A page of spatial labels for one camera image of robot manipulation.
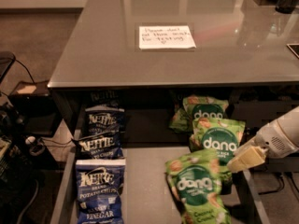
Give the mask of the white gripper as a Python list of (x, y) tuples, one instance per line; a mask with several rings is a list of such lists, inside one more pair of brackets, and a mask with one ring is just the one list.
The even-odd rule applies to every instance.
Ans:
[(299, 107), (265, 124), (227, 163), (232, 173), (259, 166), (268, 158), (284, 158), (299, 150)]

